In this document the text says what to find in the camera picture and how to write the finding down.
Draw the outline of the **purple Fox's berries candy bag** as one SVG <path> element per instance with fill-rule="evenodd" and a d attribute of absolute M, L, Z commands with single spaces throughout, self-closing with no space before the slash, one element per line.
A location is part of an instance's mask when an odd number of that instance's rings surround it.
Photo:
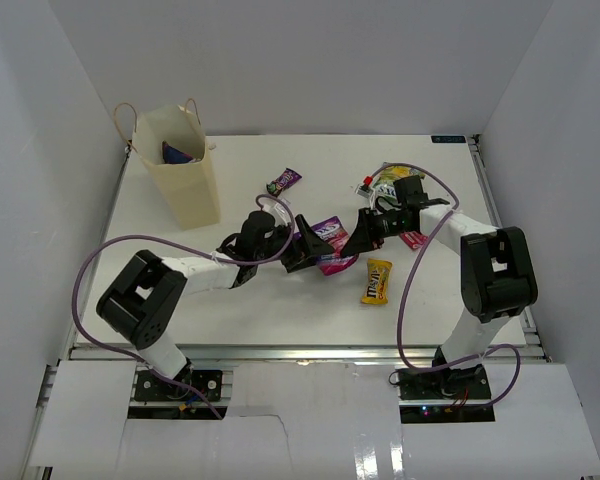
<path fill-rule="evenodd" d="M 323 241 L 328 243 L 334 251 L 322 255 L 316 261 L 316 266 L 324 276 L 332 276 L 351 267 L 358 256 L 342 256 L 341 250 L 349 240 L 349 234 L 338 216 L 332 216 L 312 226 L 313 232 Z"/>

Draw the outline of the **green Fox's spring candy bag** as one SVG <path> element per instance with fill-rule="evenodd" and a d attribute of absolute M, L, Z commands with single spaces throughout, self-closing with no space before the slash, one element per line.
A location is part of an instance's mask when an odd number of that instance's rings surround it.
<path fill-rule="evenodd" d="M 370 206 L 375 208 L 377 200 L 381 206 L 398 207 L 394 182 L 409 176 L 425 178 L 425 174 L 417 169 L 406 166 L 390 166 L 387 162 L 382 164 L 381 171 L 374 177 L 371 185 Z"/>

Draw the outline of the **red small snack packet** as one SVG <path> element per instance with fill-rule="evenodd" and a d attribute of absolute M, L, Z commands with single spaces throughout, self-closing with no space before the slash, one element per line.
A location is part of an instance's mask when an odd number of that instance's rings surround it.
<path fill-rule="evenodd" d="M 425 235 L 414 231 L 401 233 L 399 237 L 413 251 L 420 249 L 427 242 Z"/>

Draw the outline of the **yellow M&M's packet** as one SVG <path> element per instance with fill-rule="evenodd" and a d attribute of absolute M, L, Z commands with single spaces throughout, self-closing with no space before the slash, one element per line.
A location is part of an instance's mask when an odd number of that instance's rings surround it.
<path fill-rule="evenodd" d="M 361 303 L 384 305 L 388 303 L 388 286 L 393 264 L 379 259 L 367 260 L 367 282 Z"/>

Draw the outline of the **dark blue snack bag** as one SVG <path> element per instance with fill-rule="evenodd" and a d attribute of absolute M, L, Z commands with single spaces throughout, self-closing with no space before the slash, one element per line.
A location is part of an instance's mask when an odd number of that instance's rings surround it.
<path fill-rule="evenodd" d="M 161 149 L 163 162 L 168 165 L 183 165 L 198 161 L 197 158 L 178 150 L 166 141 L 162 142 Z"/>

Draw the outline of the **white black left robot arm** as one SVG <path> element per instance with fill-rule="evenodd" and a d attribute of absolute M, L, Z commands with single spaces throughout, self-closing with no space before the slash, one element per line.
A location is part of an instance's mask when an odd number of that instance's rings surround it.
<path fill-rule="evenodd" d="M 179 399 L 191 387 L 190 361 L 167 328 L 182 296 L 238 288 L 255 276 L 259 262 L 272 257 L 291 273 L 333 252 L 303 216 L 282 224 L 271 213 L 254 211 L 209 258 L 137 252 L 100 297 L 96 313 L 158 372 L 160 391 Z"/>

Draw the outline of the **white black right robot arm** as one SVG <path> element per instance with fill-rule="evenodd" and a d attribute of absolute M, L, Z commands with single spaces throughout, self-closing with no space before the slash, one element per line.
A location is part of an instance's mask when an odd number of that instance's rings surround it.
<path fill-rule="evenodd" d="M 407 277 L 398 320 L 404 318 L 416 270 L 434 240 L 459 256 L 464 309 L 451 335 L 436 351 L 435 365 L 424 368 L 409 362 L 403 350 L 401 326 L 396 333 L 398 353 L 411 373 L 431 374 L 433 390 L 452 399 L 468 385 L 464 369 L 480 365 L 484 356 L 496 350 L 492 341 L 509 319 L 536 302 L 538 287 L 531 256 L 520 228 L 484 224 L 450 205 L 432 202 L 387 213 L 361 209 L 341 254 L 348 257 L 377 250 L 386 238 L 411 231 L 423 234 L 426 242 Z"/>

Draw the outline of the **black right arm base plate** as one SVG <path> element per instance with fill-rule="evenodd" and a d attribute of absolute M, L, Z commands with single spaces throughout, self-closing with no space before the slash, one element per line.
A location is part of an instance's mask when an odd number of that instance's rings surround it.
<path fill-rule="evenodd" d="M 446 369 L 433 373 L 395 372 L 393 384 L 401 400 L 490 400 L 491 389 L 483 366 Z"/>

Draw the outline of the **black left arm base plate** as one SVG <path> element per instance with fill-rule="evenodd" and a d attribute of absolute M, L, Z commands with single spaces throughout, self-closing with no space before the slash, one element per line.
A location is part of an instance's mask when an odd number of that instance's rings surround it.
<path fill-rule="evenodd" d="M 210 402 L 221 399 L 221 370 L 192 370 L 185 373 L 178 382 L 195 388 Z M 149 370 L 138 371 L 132 399 L 136 402 L 201 402 L 200 397 L 189 388 L 165 382 Z"/>

